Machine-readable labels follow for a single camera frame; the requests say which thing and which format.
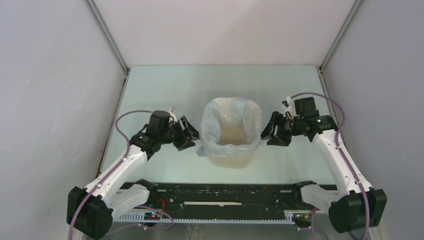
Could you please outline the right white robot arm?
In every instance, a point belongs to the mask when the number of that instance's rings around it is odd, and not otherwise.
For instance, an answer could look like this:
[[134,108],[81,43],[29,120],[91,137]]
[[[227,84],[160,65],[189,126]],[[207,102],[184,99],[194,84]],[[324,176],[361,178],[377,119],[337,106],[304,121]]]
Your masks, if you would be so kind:
[[334,178],[337,193],[332,193],[316,182],[294,184],[291,204],[297,209],[311,205],[323,211],[338,233],[349,233],[379,226],[387,195],[375,189],[364,177],[341,139],[340,126],[330,115],[321,115],[314,94],[282,102],[285,112],[274,111],[261,138],[269,146],[287,147],[295,136],[304,136],[317,148]]

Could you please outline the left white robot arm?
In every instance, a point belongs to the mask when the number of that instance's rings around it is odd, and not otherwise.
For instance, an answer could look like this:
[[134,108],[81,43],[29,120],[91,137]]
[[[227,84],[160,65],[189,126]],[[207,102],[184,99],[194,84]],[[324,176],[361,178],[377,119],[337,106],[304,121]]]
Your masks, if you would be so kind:
[[178,151],[194,147],[199,132],[185,116],[176,117],[171,109],[148,111],[149,121],[132,137],[126,136],[119,126],[115,129],[124,138],[124,152],[85,187],[75,186],[67,196],[67,238],[71,240],[78,230],[93,240],[103,238],[114,220],[129,210],[143,205],[153,208],[158,194],[146,186],[135,183],[119,193],[120,187],[139,167],[146,164],[162,145],[173,144]]

